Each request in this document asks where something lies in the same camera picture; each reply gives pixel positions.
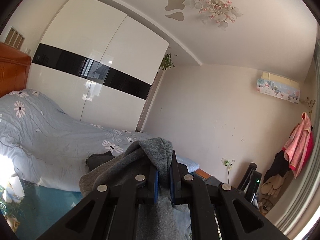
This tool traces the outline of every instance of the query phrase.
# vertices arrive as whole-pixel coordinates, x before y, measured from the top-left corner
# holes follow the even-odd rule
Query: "hanging clothes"
[[[309,151],[307,151],[311,136],[311,120],[306,112],[302,113],[301,118],[301,124],[295,128],[282,149],[284,158],[289,161],[289,167],[294,174],[294,178],[297,178],[300,174],[313,148],[312,140],[312,145],[309,146]]]
[[[280,176],[277,174],[269,178],[262,186],[261,186],[261,194],[271,195],[273,197],[277,197],[280,193],[281,187],[285,181],[287,176]]]
[[[280,152],[276,153],[275,159],[270,167],[267,170],[266,174],[263,177],[263,183],[266,183],[268,179],[273,176],[279,174],[281,177],[284,177],[287,171],[289,171],[289,161],[284,158],[284,151],[281,150]]]

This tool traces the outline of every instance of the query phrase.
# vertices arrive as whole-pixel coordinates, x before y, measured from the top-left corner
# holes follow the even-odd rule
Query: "blue rug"
[[[20,204],[9,204],[0,199],[1,210],[21,223],[16,232],[20,240],[35,240],[82,199],[80,192],[37,186],[26,181],[21,183],[26,196]]]

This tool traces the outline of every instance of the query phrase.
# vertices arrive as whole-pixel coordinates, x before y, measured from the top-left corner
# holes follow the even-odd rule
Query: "black glass stripe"
[[[33,63],[82,77],[124,93],[147,99],[151,85],[90,58],[40,43]]]

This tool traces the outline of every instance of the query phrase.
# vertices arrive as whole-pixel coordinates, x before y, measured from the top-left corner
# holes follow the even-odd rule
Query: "wall socket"
[[[30,52],[31,52],[31,49],[29,49],[29,48],[26,48],[26,50],[24,51],[24,53],[26,53],[28,55],[30,55]]]
[[[225,159],[225,158],[222,158],[222,160],[221,160],[221,163],[224,165],[224,166],[230,166],[230,164],[232,164],[233,165],[233,163],[235,162],[236,160],[231,160],[231,161],[229,161],[229,160],[227,160],[227,159]]]

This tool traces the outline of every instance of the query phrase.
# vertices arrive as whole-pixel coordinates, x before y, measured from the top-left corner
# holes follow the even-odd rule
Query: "sliding wardrobe door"
[[[96,70],[81,120],[135,130],[168,45],[127,16]]]
[[[152,85],[169,43],[127,16],[100,63]]]
[[[91,80],[31,63],[27,88],[40,91],[71,117],[80,120]]]
[[[100,61],[126,14],[97,0],[68,0],[41,43]]]
[[[95,71],[126,14],[97,0],[68,0],[33,57],[27,88],[80,120]]]
[[[135,131],[144,103],[142,98],[92,81],[81,120]]]

